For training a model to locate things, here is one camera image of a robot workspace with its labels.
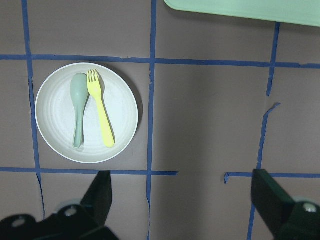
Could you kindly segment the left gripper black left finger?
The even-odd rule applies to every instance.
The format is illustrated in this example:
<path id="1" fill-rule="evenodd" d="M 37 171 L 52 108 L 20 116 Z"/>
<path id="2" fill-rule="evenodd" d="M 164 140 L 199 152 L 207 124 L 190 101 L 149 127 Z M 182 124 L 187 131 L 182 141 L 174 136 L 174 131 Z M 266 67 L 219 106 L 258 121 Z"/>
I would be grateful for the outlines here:
<path id="1" fill-rule="evenodd" d="M 61 208 L 50 226 L 55 232 L 92 231 L 105 225 L 111 205 L 111 172 L 99 171 L 81 201 Z"/>

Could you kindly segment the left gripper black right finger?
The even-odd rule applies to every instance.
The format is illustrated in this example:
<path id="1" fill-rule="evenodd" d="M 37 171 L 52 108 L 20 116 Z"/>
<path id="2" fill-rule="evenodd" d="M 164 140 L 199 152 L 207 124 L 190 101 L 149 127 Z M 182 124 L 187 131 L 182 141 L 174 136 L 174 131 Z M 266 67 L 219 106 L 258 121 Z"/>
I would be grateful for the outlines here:
<path id="1" fill-rule="evenodd" d="M 264 169 L 252 172 L 252 203 L 275 240 L 320 238 L 320 206 L 291 197 Z"/>

